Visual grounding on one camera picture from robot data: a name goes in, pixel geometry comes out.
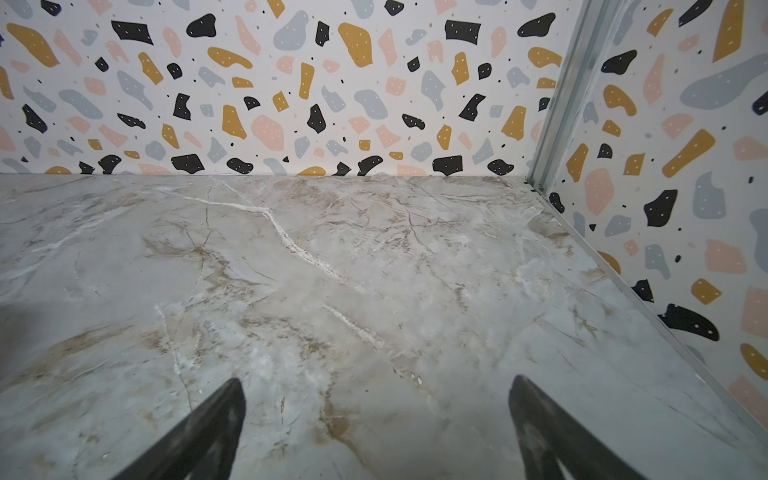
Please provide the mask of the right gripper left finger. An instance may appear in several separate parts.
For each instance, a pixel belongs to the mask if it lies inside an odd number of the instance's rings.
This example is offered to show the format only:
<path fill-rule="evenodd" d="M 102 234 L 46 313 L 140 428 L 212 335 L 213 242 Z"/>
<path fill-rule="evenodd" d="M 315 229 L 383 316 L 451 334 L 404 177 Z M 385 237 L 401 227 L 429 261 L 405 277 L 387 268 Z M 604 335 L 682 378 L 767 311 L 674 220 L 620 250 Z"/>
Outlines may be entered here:
<path fill-rule="evenodd" d="M 241 381 L 231 378 L 115 477 L 228 479 L 245 413 Z"/>

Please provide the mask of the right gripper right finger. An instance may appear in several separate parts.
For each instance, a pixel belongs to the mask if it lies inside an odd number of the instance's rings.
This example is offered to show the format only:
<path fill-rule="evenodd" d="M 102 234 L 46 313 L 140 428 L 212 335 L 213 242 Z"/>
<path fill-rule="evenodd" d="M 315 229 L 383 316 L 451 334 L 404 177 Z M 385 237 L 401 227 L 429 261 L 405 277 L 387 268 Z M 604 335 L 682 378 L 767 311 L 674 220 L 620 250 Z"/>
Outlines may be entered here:
<path fill-rule="evenodd" d="M 508 406 L 527 479 L 643 477 L 528 377 L 514 378 Z"/>

